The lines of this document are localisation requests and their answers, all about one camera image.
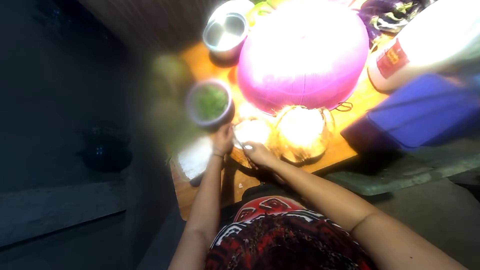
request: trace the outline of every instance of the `forearm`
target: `forearm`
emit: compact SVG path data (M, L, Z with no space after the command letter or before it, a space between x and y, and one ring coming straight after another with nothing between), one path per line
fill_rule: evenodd
M222 166L223 159L212 155L185 225L185 231L194 230L203 233L208 246L215 238L220 223Z
M347 231L379 210L349 190L281 160L269 167L319 212Z

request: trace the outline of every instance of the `white powder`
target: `white powder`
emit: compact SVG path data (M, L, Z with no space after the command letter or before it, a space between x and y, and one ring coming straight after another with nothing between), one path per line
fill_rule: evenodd
M190 181L205 171L212 149L212 139L204 136L178 153L180 167Z

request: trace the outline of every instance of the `green surface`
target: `green surface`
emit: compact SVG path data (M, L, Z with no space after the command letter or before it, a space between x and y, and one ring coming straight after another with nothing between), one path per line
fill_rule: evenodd
M194 93L193 105L199 119L211 121L227 109L228 94L219 86L206 85Z

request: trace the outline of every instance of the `blue container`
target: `blue container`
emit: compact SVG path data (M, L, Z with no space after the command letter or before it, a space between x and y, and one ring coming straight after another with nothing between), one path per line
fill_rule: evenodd
M357 151L434 146L478 128L479 85L426 74L341 132Z

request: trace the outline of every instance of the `coconut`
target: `coconut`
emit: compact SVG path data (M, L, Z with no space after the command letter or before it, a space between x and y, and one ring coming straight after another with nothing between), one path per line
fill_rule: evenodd
M277 115L276 152L298 163L322 155L335 129L326 108L309 110L303 106L287 106Z
M246 143L248 141L266 144L271 128L270 126L262 120L253 119L253 120L244 120L234 127L234 132L236 138L241 143ZM236 148L241 149L239 142L234 140L234 145Z

